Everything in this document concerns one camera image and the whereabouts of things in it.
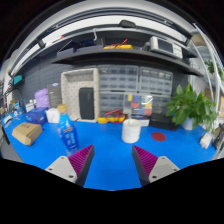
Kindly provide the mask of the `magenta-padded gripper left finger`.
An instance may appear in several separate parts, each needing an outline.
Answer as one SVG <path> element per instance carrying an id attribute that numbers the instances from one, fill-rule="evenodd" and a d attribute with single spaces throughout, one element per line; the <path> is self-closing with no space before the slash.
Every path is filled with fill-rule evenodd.
<path id="1" fill-rule="evenodd" d="M 94 146 L 90 145 L 69 157 L 58 157 L 46 168 L 46 171 L 83 187 L 94 154 Z"/>

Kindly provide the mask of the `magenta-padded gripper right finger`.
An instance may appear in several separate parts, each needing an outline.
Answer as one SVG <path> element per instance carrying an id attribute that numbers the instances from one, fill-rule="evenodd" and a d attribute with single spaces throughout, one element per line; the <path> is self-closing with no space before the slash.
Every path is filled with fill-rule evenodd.
<path id="1" fill-rule="evenodd" d="M 157 157 L 136 145 L 132 146 L 132 157 L 142 186 L 179 171 L 179 168 L 166 156 Z"/>

